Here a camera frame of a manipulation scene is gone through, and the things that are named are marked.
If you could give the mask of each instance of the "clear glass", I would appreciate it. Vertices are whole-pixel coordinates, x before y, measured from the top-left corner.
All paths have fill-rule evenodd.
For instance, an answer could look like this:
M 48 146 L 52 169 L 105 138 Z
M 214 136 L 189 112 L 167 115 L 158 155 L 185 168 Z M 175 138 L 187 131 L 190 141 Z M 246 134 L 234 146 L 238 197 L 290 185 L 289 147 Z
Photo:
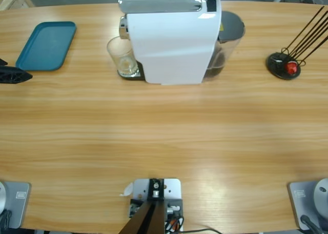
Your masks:
M 139 74 L 137 61 L 133 55 L 131 42 L 119 36 L 111 39 L 107 44 L 109 52 L 118 74 L 133 77 Z
M 230 54 L 234 51 L 240 40 L 241 38 L 234 41 L 216 42 L 211 61 L 204 77 L 214 77 L 222 71 Z

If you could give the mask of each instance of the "gray mount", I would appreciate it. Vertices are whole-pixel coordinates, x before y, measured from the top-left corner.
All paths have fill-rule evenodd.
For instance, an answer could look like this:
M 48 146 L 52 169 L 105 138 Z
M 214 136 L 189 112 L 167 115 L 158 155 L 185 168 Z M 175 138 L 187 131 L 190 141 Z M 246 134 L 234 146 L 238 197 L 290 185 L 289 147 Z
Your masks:
M 20 228 L 30 194 L 30 184 L 20 182 L 0 182 L 0 215 L 4 210 L 11 211 L 9 228 Z
M 325 229 L 328 223 L 325 218 L 328 211 L 328 184 L 326 182 L 328 182 L 327 179 L 323 179 L 288 185 L 296 224 L 300 229 L 309 230 L 309 227 L 301 221 L 301 216 L 307 216 L 317 227 Z

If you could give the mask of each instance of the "chrome trim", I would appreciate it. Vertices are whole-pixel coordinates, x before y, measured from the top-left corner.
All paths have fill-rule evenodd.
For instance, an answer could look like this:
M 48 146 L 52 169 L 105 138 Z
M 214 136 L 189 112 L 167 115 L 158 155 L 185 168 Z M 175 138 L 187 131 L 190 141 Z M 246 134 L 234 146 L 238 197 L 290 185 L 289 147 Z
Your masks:
M 118 0 L 124 13 L 196 12 L 201 0 Z
M 129 31 L 128 31 L 128 21 L 127 21 L 127 17 L 123 16 L 121 17 L 120 21 L 119 21 L 119 37 L 122 39 L 130 39 L 129 36 Z

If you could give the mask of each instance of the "white panel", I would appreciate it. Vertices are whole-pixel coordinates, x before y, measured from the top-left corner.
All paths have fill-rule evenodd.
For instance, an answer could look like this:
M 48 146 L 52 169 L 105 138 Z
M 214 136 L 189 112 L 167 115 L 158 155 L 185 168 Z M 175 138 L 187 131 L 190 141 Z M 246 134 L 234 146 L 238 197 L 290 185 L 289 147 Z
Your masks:
M 128 14 L 130 40 L 145 78 L 152 84 L 199 84 L 218 38 L 221 4 L 207 13 Z

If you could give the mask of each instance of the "white coffee machine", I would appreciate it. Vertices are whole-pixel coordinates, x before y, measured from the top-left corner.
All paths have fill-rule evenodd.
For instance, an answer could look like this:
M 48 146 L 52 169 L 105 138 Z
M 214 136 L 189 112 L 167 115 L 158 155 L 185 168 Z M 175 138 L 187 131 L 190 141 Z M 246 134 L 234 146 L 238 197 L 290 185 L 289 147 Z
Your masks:
M 218 72 L 213 71 L 215 67 L 222 69 L 227 56 L 219 38 L 223 30 L 220 0 L 119 0 L 118 4 L 125 13 L 119 36 L 131 41 L 139 69 L 138 74 L 122 77 L 152 84 L 199 84 L 209 75 L 207 70 L 212 74 Z M 225 17 L 235 23 L 239 17 L 231 14 L 226 12 Z M 233 28 L 242 29 L 238 41 L 243 36 L 239 21 L 242 25 L 226 30 L 224 43 L 236 41 L 229 32 Z

